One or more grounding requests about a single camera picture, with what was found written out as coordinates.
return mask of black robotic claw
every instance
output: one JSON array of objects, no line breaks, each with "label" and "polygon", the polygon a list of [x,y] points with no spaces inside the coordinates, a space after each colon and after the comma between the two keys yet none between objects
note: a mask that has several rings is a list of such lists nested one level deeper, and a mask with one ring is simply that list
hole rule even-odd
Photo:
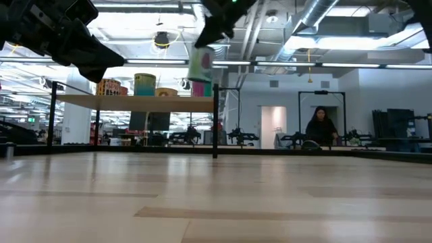
[{"label": "black robotic claw", "polygon": [[27,47],[99,83],[125,60],[88,31],[98,14],[89,0],[0,0],[0,49],[5,41]]},{"label": "black robotic claw", "polygon": [[429,49],[423,49],[426,53],[432,53],[432,2],[430,0],[405,0],[411,6],[414,17],[407,24],[420,22],[429,42]]},{"label": "black robotic claw", "polygon": [[205,47],[223,39],[234,37],[234,25],[257,0],[202,0],[202,4],[210,11],[211,17],[205,18],[205,26],[196,40],[195,47]]}]

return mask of white wall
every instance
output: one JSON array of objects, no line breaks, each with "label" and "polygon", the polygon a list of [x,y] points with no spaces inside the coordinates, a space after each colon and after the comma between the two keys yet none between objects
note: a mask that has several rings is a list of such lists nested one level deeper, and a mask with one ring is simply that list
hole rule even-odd
[{"label": "white wall", "polygon": [[[322,90],[321,81],[330,81],[331,91],[338,91],[338,80],[333,79],[331,74],[312,75],[313,83],[308,83],[308,75],[298,77],[297,75],[267,76],[264,74],[249,74],[241,91],[241,115],[240,127],[244,132],[255,133],[259,136],[261,129],[261,107],[260,106],[283,106],[287,111],[287,133],[293,134],[298,131],[298,91]],[[229,75],[230,86],[235,86],[236,74]],[[279,88],[269,88],[270,80],[279,80]],[[304,95],[302,102],[302,131],[311,119],[310,110],[312,106],[336,106],[342,104],[333,95]],[[231,132],[237,123],[237,100],[228,98],[227,117],[225,125],[227,132]]]},{"label": "white wall", "polygon": [[[414,109],[432,113],[431,70],[354,70],[339,79],[347,94],[347,127],[373,132],[372,110]],[[416,121],[418,136],[429,137],[427,122]]]}]

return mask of dark hair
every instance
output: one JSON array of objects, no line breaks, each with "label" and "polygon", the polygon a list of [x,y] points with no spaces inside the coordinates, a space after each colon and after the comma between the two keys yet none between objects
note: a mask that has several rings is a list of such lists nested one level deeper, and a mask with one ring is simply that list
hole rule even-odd
[{"label": "dark hair", "polygon": [[324,106],[318,106],[316,109],[315,109],[315,112],[313,113],[313,116],[312,116],[312,120],[313,121],[318,121],[318,117],[317,117],[317,113],[318,113],[318,111],[324,111],[324,120],[326,120],[326,119],[329,119],[328,117],[327,117],[327,110],[325,109],[325,107]]}]

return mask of woman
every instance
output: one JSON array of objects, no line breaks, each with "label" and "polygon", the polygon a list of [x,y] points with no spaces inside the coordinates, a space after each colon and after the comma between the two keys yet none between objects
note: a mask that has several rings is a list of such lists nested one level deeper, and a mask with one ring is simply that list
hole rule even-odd
[{"label": "woman", "polygon": [[320,145],[332,145],[333,139],[338,138],[338,131],[333,122],[327,117],[324,107],[319,106],[306,128],[306,136],[309,140]]}]

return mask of colorful cylinder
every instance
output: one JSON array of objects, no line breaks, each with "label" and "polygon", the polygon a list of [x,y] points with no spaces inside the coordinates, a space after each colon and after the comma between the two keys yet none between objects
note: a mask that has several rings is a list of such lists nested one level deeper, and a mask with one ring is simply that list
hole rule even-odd
[{"label": "colorful cylinder", "polygon": [[96,95],[120,95],[121,82],[113,79],[102,79],[97,84]]},{"label": "colorful cylinder", "polygon": [[134,95],[154,96],[156,76],[152,74],[135,74]]},{"label": "colorful cylinder", "polygon": [[192,82],[192,97],[212,97],[211,83]]},{"label": "colorful cylinder", "polygon": [[211,47],[193,48],[189,60],[188,79],[194,82],[210,83],[215,50]]},{"label": "colorful cylinder", "polygon": [[120,87],[120,95],[128,95],[128,88]]},{"label": "colorful cylinder", "polygon": [[178,91],[173,88],[157,88],[156,89],[156,96],[157,97],[164,97],[164,96],[177,96]]}]

